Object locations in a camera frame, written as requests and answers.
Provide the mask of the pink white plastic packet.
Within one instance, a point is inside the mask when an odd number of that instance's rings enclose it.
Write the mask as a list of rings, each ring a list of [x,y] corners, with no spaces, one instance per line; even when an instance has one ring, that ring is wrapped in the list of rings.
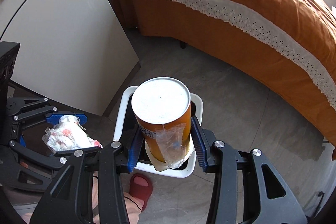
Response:
[[[91,147],[103,148],[98,140],[86,134],[83,126],[74,122],[59,123],[53,128],[46,128],[42,141],[53,154]]]

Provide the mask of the orange cylindrical can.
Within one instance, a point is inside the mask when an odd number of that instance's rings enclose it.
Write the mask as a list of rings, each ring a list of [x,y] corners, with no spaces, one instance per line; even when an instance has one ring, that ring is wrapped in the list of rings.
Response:
[[[177,169],[189,157],[191,93],[171,77],[149,79],[136,88],[131,107],[148,149],[167,169]]]

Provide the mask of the white trash bin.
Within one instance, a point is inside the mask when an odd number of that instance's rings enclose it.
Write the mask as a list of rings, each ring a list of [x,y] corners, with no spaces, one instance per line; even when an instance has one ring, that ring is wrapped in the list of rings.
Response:
[[[127,154],[130,161],[126,171],[137,169],[162,176],[186,178],[195,168],[197,154],[191,135],[193,119],[202,124],[203,101],[194,93],[187,93],[182,98],[186,103],[178,104],[182,110],[178,118],[169,123],[149,123],[140,116],[139,95],[133,96],[136,86],[130,86],[123,92],[118,111],[113,141],[119,141],[126,133],[123,145],[130,149]]]

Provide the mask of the person's left foot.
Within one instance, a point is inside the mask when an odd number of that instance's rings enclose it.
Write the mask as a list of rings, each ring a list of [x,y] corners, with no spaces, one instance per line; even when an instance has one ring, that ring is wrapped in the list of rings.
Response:
[[[123,192],[126,211],[129,218],[129,223],[138,223],[139,215],[142,213],[142,201],[132,197],[129,192]],[[93,221],[100,223],[100,215],[98,209],[98,177],[93,179],[92,189],[92,207],[93,207]]]

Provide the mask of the left red slipper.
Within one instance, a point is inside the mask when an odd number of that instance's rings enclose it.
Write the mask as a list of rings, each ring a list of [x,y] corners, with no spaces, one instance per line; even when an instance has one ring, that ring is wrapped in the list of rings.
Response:
[[[153,192],[153,184],[151,179],[144,174],[134,174],[129,183],[129,194],[142,201],[141,211],[144,211],[147,207],[147,203]]]

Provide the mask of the white nightstand with drawers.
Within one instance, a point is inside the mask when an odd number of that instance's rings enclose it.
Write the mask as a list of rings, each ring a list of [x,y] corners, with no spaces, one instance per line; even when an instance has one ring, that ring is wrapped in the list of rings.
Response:
[[[99,116],[138,64],[109,0],[1,0],[1,39],[21,45],[16,84]]]

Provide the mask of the white lace bed skirt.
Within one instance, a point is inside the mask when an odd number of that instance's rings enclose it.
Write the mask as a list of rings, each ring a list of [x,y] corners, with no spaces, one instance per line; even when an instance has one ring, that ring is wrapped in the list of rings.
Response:
[[[331,107],[335,107],[335,82],[324,65],[285,31],[247,6],[230,0],[168,0],[211,18],[220,19],[275,49],[302,68]]]

